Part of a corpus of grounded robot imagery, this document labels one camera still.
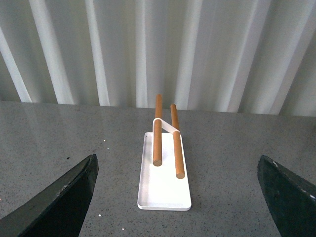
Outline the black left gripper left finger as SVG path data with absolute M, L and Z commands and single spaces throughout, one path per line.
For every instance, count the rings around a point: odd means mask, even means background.
M 63 176 L 0 221 L 2 237 L 77 237 L 98 175 L 89 155 Z

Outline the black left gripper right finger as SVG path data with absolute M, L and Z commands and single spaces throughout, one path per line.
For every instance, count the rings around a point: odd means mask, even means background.
M 316 186 L 265 155 L 260 157 L 257 177 L 281 236 L 314 237 Z

